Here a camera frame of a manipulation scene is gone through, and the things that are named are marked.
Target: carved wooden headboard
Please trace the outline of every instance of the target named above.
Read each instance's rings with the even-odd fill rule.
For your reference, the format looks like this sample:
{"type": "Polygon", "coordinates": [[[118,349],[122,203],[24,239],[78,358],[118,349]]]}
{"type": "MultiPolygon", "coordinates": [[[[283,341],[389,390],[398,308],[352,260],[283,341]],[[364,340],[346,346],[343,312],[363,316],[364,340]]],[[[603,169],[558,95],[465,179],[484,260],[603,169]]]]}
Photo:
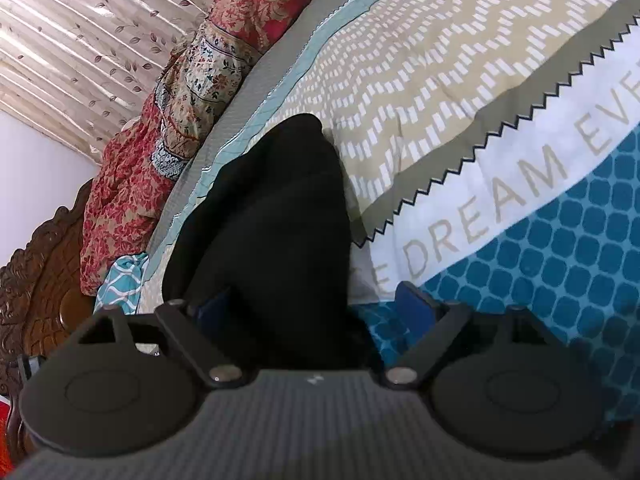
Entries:
{"type": "Polygon", "coordinates": [[[25,250],[0,269],[0,394],[11,402],[6,442],[14,465],[30,452],[18,412],[22,381],[16,357],[48,356],[91,315],[94,298],[80,293],[80,249],[84,206],[91,180],[71,211],[60,207],[33,232],[25,250]]]}

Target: black zigzag line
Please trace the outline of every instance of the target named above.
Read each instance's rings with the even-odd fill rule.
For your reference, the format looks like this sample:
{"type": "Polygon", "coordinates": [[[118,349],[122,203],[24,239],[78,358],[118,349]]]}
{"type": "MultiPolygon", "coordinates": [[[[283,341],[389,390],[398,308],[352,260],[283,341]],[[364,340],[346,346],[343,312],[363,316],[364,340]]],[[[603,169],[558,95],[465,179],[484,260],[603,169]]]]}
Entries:
{"type": "MultiPolygon", "coordinates": [[[[582,75],[582,67],[583,66],[585,66],[585,65],[593,66],[594,65],[594,59],[596,57],[604,59],[605,50],[609,50],[611,52],[613,52],[615,50],[614,43],[623,43],[624,40],[623,40],[622,37],[631,33],[631,27],[633,27],[633,26],[637,27],[639,25],[640,13],[638,15],[633,15],[632,18],[634,20],[634,23],[625,23],[626,31],[625,32],[619,32],[617,39],[609,40],[609,46],[601,46],[600,47],[600,52],[598,54],[594,54],[593,52],[591,52],[590,53],[590,59],[588,61],[581,61],[580,62],[580,67],[578,69],[578,72],[569,72],[568,73],[569,77],[568,77],[568,81],[567,82],[558,82],[558,83],[556,83],[556,91],[555,92],[544,92],[543,95],[542,95],[542,104],[541,105],[532,104],[530,106],[530,108],[529,108],[529,115],[528,116],[517,115],[516,116],[516,120],[515,120],[514,123],[510,123],[508,121],[501,121],[500,129],[499,129],[498,132],[487,132],[485,134],[485,136],[484,136],[484,144],[476,144],[475,146],[473,146],[472,155],[471,156],[462,156],[462,158],[460,159],[460,166],[459,166],[459,168],[457,170],[445,170],[443,175],[442,175],[442,178],[431,177],[430,180],[429,180],[429,183],[427,184],[427,189],[417,189],[415,191],[413,199],[411,199],[411,200],[405,199],[405,198],[401,199],[401,201],[400,201],[400,203],[398,205],[398,209],[393,211],[393,215],[399,216],[403,205],[414,206],[415,205],[415,200],[417,199],[418,194],[428,195],[432,184],[440,184],[442,186],[444,184],[444,181],[445,181],[445,179],[446,179],[446,177],[447,177],[447,175],[449,173],[460,174],[462,172],[462,167],[463,167],[463,164],[465,162],[473,163],[473,162],[476,161],[476,150],[485,150],[487,142],[489,141],[489,137],[501,137],[502,136],[502,131],[503,131],[505,126],[508,126],[508,127],[512,128],[514,130],[517,130],[518,129],[518,125],[520,124],[521,120],[524,120],[524,121],[533,120],[533,112],[534,112],[534,110],[544,110],[546,108],[546,100],[549,97],[558,97],[560,95],[560,87],[561,86],[572,86],[572,80],[573,80],[574,76],[582,75]]],[[[393,225],[393,219],[386,218],[385,222],[382,225],[382,227],[376,227],[373,230],[373,233],[371,235],[367,235],[367,237],[364,238],[362,243],[355,242],[355,244],[359,248],[363,248],[364,244],[367,243],[367,241],[372,242],[374,240],[374,238],[376,237],[376,234],[384,235],[387,225],[393,225]]]]}

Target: wooden bed frame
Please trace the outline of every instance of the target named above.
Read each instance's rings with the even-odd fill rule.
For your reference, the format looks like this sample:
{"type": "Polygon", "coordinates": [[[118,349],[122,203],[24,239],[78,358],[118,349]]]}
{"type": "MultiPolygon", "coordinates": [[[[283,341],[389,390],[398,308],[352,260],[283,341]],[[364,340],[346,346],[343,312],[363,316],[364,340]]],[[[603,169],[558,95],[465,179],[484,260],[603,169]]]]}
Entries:
{"type": "Polygon", "coordinates": [[[6,443],[14,466],[32,450],[18,411],[22,381],[16,357],[48,356],[89,317],[94,299],[80,293],[84,206],[91,180],[69,211],[60,207],[0,268],[0,394],[9,399],[6,443]]]}

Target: beige curtain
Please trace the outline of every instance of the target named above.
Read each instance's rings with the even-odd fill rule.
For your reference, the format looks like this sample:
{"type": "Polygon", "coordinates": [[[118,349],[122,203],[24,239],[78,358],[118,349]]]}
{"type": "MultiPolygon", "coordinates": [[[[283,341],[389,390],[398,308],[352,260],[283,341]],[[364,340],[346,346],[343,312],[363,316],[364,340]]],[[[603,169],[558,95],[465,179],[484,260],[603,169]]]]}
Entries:
{"type": "Polygon", "coordinates": [[[0,0],[0,108],[100,162],[211,2],[0,0]]]}

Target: light blue fabric border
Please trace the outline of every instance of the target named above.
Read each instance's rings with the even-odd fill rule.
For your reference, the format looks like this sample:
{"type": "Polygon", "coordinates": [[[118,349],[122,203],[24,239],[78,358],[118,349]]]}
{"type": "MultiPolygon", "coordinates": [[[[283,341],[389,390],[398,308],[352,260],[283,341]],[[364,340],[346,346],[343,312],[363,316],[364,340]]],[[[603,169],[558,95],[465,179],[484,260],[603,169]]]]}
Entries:
{"type": "Polygon", "coordinates": [[[193,192],[191,192],[189,201],[182,212],[174,217],[171,227],[169,227],[169,231],[164,237],[162,244],[150,257],[148,266],[144,273],[143,283],[147,282],[154,275],[156,270],[158,270],[158,265],[162,259],[164,251],[169,245],[176,241],[182,224],[196,205],[196,200],[200,197],[206,196],[213,184],[213,181],[217,177],[220,168],[244,153],[244,150],[251,138],[264,128],[264,125],[276,110],[280,108],[287,95],[289,95],[289,92],[291,92],[299,79],[311,68],[316,56],[329,38],[347,25],[347,23],[353,21],[364,12],[367,12],[377,1],[379,0],[349,0],[339,9],[334,11],[318,26],[318,28],[316,28],[302,53],[300,53],[295,63],[276,88],[270,92],[251,118],[249,118],[247,124],[245,124],[242,130],[240,130],[233,139],[229,140],[220,149],[212,165],[202,170],[200,179],[193,192]]]}

